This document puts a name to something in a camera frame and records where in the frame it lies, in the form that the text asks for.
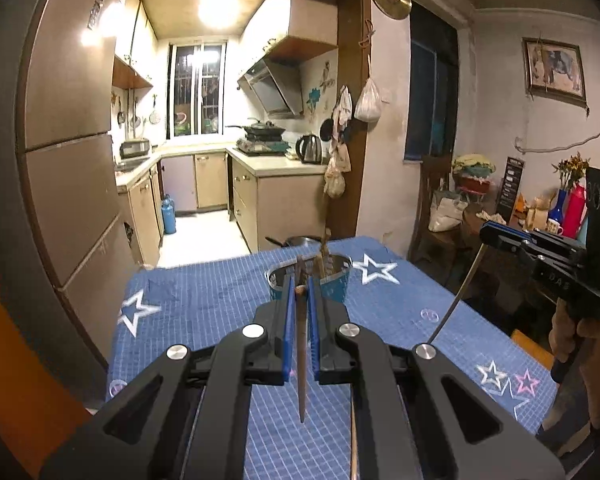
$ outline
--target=blue gas cylinder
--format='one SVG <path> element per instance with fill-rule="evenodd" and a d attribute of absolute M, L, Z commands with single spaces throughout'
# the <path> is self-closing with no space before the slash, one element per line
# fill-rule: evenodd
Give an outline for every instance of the blue gas cylinder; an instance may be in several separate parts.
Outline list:
<path fill-rule="evenodd" d="M 173 200 L 167 195 L 162 200 L 162 220 L 164 221 L 164 234 L 172 235 L 176 232 L 176 213 Z"/>

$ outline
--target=mug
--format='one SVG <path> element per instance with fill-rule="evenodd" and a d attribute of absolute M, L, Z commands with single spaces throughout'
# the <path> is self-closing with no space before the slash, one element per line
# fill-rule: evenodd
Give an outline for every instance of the mug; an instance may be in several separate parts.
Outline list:
<path fill-rule="evenodd" d="M 560 224 L 558 224 L 557 221 L 549 218 L 546 221 L 546 231 L 554 235 L 561 235 L 564 229 L 560 226 Z"/>

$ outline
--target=red thermos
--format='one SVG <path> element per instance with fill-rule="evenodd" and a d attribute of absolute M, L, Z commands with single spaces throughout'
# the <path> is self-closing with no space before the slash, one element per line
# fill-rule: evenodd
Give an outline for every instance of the red thermos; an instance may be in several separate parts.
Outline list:
<path fill-rule="evenodd" d="M 576 184 L 569 195 L 569 205 L 567 206 L 567 212 L 564 215 L 562 221 L 562 228 L 564 231 L 562 234 L 569 238 L 575 238 L 580 227 L 580 219 L 582 218 L 582 211 L 584 210 L 585 197 L 584 187 L 580 184 Z"/>

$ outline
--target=metal bucket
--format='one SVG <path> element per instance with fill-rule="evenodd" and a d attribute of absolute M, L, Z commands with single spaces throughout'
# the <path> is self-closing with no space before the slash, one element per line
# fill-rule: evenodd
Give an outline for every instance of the metal bucket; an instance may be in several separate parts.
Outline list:
<path fill-rule="evenodd" d="M 314 257 L 303 256 L 302 259 L 306 264 L 307 273 L 311 274 L 314 266 Z M 329 255 L 329 259 L 335 273 L 320 280 L 322 297 L 344 303 L 344 299 L 347 296 L 349 271 L 352 266 L 351 258 L 343 256 L 342 254 L 332 253 Z M 265 278 L 267 279 L 267 283 L 269 283 L 272 300 L 279 300 L 282 297 L 282 284 L 285 280 L 285 275 L 288 272 L 294 271 L 296 262 L 297 260 L 288 260 L 271 267 L 265 272 Z"/>

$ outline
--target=kitchen counter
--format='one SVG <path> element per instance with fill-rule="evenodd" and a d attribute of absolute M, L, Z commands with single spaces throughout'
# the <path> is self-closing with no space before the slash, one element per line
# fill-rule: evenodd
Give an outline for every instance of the kitchen counter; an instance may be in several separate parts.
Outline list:
<path fill-rule="evenodd" d="M 227 148 L 226 152 L 239 160 L 256 177 L 324 174 L 327 169 L 327 166 L 303 164 L 299 160 L 289 160 L 286 156 L 249 156 L 234 146 Z"/>
<path fill-rule="evenodd" d="M 215 144 L 164 144 L 155 149 L 151 157 L 133 171 L 116 172 L 118 193 L 126 193 L 134 186 L 155 164 L 171 156 L 194 155 L 196 153 L 227 152 L 237 159 L 254 176 L 292 176 L 308 174 L 324 174 L 326 166 L 303 164 L 298 160 L 289 160 L 286 156 L 247 156 L 235 148 L 234 142 L 218 142 Z"/>

